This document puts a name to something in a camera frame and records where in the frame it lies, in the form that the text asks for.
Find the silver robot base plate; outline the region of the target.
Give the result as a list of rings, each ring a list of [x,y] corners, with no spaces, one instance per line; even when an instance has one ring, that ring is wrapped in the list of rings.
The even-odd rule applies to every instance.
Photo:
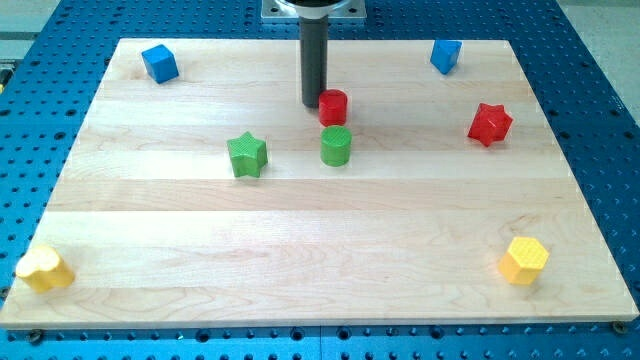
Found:
[[[367,17],[364,0],[262,0],[261,18],[293,21],[298,18],[363,20]]]

